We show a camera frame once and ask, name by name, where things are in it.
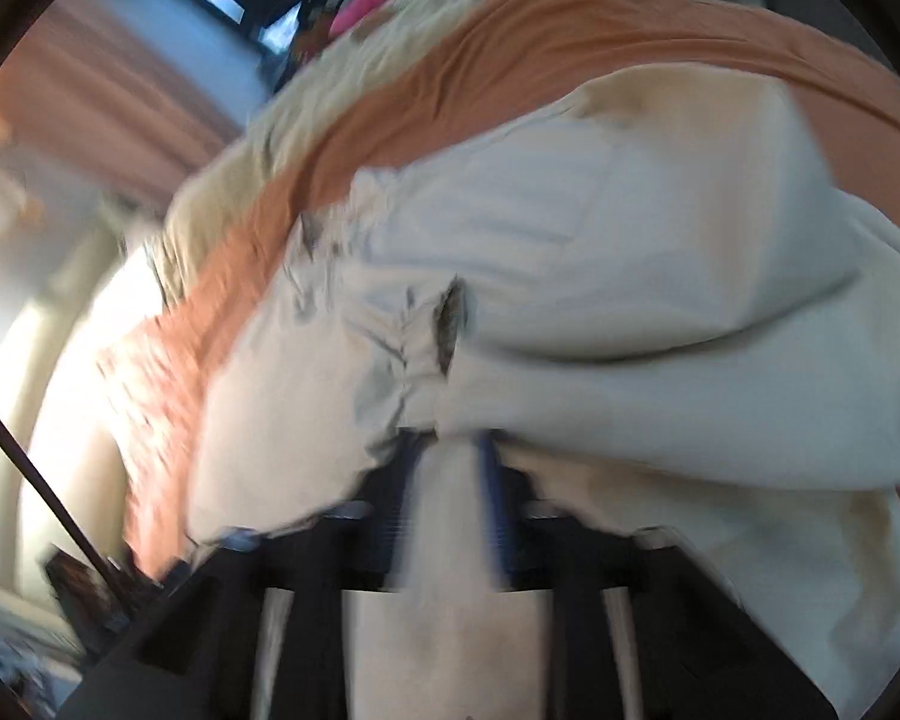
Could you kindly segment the cream padded headboard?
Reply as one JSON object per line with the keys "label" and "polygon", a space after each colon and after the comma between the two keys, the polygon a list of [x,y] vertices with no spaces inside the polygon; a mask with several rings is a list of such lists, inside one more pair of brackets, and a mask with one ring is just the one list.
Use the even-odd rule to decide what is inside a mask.
{"label": "cream padded headboard", "polygon": [[[0,416],[91,543],[110,556],[123,541],[128,480],[98,360],[164,307],[146,249],[161,227],[121,200],[103,200],[89,232],[0,341]],[[56,548],[77,551],[0,450],[0,587],[50,608],[43,564]]]}

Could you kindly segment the pink curtain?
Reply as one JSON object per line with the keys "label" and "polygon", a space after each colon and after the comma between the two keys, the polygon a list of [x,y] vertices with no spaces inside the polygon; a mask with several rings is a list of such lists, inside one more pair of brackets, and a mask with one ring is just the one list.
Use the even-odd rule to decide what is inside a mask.
{"label": "pink curtain", "polygon": [[0,68],[0,151],[22,143],[165,213],[238,125],[98,0],[55,0]]}

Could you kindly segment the orange blanket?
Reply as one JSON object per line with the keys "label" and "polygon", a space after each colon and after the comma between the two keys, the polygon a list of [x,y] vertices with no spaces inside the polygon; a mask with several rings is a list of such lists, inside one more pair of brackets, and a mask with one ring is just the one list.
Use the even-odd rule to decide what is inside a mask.
{"label": "orange blanket", "polygon": [[361,167],[404,166],[592,78],[656,62],[786,82],[839,185],[900,226],[900,79],[855,47],[772,11],[709,0],[484,0],[272,177],[187,297],[103,356],[125,421],[125,538],[137,565],[159,575],[185,551],[188,476],[209,378],[265,294],[299,213],[342,199]]}

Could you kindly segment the beige duvet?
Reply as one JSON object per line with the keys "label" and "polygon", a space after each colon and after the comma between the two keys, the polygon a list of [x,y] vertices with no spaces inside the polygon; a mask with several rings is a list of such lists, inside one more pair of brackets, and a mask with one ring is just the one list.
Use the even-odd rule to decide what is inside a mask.
{"label": "beige duvet", "polygon": [[390,0],[356,36],[336,39],[279,91],[242,137],[173,195],[146,244],[167,307],[180,304],[208,255],[290,161],[346,110],[408,70],[484,0]]}

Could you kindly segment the large white jacket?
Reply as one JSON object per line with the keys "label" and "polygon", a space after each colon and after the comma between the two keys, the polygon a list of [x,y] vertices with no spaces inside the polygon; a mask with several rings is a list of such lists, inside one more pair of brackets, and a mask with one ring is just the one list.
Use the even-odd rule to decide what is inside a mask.
{"label": "large white jacket", "polygon": [[585,522],[668,527],[836,712],[900,665],[900,229],[781,85],[647,65],[294,224],[209,386],[188,528],[344,499],[436,434],[398,588],[357,595],[361,718],[535,718],[543,601],[491,564],[475,438]]}

